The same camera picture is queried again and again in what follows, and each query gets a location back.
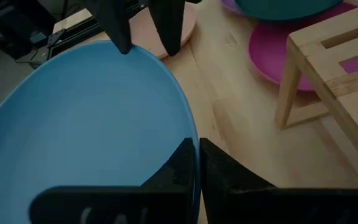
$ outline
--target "pink plate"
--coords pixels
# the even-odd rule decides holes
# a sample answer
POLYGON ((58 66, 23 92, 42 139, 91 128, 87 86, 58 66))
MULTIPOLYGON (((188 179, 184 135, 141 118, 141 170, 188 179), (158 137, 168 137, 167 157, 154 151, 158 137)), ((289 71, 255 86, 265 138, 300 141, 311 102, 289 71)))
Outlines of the pink plate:
MULTIPOLYGON (((331 10, 315 16, 301 24, 259 24, 253 31, 249 41, 249 55, 259 73, 266 79, 279 84, 284 71, 286 41, 290 33, 321 22, 330 17, 356 8, 348 3, 341 3, 331 10)), ((347 73, 358 71, 358 58, 342 65, 347 73)), ((314 91, 304 76, 298 86, 299 91, 314 91)))
POLYGON ((221 0, 222 6, 228 9, 231 12, 234 12, 238 15, 243 15, 240 9, 237 8, 236 2, 234 0, 221 0))

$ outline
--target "wooden rack leg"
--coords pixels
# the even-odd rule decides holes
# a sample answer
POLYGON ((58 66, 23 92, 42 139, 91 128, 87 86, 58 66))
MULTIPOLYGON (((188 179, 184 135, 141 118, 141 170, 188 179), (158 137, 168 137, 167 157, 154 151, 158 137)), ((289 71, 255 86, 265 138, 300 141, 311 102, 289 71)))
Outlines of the wooden rack leg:
POLYGON ((287 124, 300 79, 301 71, 296 66, 290 51, 287 50, 284 74, 280 85, 277 110, 275 113, 275 120, 279 128, 284 128, 287 124))

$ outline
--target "teal plate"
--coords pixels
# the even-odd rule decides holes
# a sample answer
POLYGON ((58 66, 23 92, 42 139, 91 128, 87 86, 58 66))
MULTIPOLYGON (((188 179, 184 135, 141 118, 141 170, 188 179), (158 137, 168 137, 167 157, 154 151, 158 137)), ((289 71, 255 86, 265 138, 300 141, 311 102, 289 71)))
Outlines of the teal plate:
POLYGON ((236 0, 245 14, 262 21, 292 21, 324 12, 343 0, 236 0))
POLYGON ((31 201, 51 187, 139 186, 184 138, 199 159, 187 100, 148 51, 104 41, 58 55, 0 105, 0 224, 30 223, 31 201))

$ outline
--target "wooden table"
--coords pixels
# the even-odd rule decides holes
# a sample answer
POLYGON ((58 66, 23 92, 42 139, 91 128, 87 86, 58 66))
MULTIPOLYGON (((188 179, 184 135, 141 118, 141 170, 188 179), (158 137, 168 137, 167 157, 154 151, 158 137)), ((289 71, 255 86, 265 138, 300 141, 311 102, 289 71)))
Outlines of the wooden table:
MULTIPOLYGON (((163 62, 185 92, 198 136, 279 187, 358 188, 358 175, 347 159, 358 161, 358 153, 332 117, 282 131, 275 125, 278 86, 258 75, 247 54, 256 22, 227 12, 218 0, 204 0, 195 8, 192 37, 163 62)), ((58 22, 55 31, 87 16, 78 12, 58 22)), ((104 39, 107 35, 100 33, 85 43, 104 39)), ((314 93, 299 96, 316 98, 314 93)), ((206 223, 203 209, 200 223, 206 223)))

